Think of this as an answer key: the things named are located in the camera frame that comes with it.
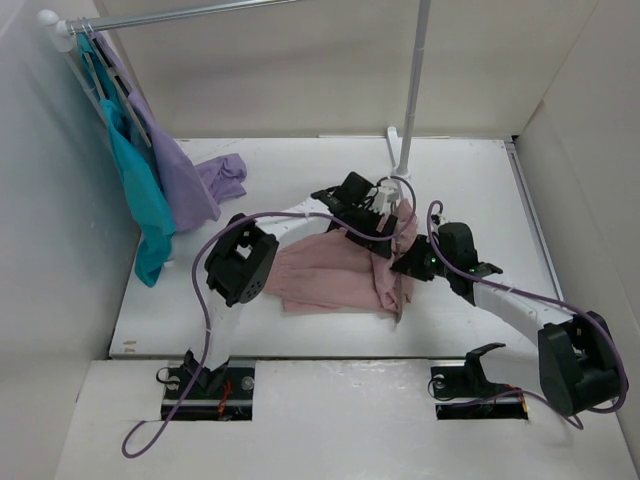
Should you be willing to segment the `grey clothes hanger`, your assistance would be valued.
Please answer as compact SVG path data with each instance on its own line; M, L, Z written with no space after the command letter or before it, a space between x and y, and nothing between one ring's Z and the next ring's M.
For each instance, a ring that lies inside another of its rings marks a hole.
M390 205L390 212L392 214L397 213L398 205L401 203L401 195L398 195ZM403 291L403 279L400 273L395 272L394 292L396 294L397 312L395 313L395 324L398 325L402 319L404 309L404 291Z

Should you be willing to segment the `pink trousers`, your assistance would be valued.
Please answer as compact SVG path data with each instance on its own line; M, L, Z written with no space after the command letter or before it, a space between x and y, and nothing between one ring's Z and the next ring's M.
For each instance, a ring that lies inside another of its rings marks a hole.
M278 297L293 314L338 310L397 312L395 272L391 266L417 236L417 218L408 201L398 206L392 257L384 259L345 237L346 231L328 229L324 218L285 218L259 224L276 236L279 248L264 293ZM404 306L412 300L415 282L403 279Z

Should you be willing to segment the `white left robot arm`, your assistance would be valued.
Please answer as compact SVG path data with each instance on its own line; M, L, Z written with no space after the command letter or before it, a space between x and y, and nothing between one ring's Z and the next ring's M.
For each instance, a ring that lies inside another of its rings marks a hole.
M391 258L402 230L399 194L386 178L372 183L351 172L340 185L313 192L288 210L233 216L193 262L206 273L205 284L194 288L204 339L183 357L185 389L204 397L221 390L241 310L266 288L282 245L338 233L361 252Z

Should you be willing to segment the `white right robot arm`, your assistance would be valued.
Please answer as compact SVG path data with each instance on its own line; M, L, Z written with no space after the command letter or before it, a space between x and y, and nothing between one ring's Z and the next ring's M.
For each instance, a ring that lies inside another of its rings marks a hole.
M610 413L629 382L606 321L558 299L515 287L499 267L478 260L468 225L445 223L419 235L392 270L420 281L445 279L451 290L527 338L538 351L539 384L558 413Z

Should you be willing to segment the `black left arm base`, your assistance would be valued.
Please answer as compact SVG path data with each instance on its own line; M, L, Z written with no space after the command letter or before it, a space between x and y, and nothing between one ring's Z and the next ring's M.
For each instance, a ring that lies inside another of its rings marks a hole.
M206 392L195 384L171 420L251 421L255 367L254 360L231 359L217 387ZM156 381L164 388L160 415L166 420L185 390L189 375L177 364L169 364L156 372Z

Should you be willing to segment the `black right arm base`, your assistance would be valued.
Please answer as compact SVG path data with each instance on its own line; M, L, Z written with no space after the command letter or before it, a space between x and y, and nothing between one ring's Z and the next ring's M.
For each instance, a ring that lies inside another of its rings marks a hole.
M492 342L468 351L463 360L436 361L430 367L427 391L435 400L436 419L445 420L528 420L523 395L505 383L490 381L481 359L487 353L504 348Z

